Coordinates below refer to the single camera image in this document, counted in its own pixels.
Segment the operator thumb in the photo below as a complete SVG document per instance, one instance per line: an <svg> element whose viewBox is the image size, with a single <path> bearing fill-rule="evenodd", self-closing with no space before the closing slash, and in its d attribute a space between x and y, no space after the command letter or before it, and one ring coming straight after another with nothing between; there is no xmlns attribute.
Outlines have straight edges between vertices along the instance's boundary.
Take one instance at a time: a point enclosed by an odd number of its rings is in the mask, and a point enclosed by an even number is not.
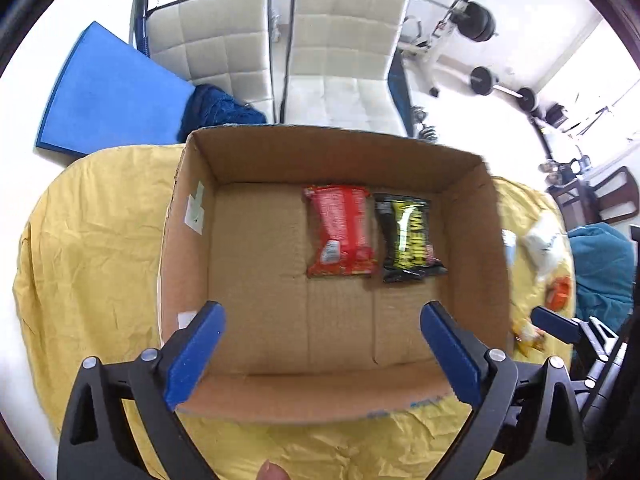
<svg viewBox="0 0 640 480"><path fill-rule="evenodd" d="M281 466L266 460L260 466L256 480L291 480L291 477Z"/></svg>

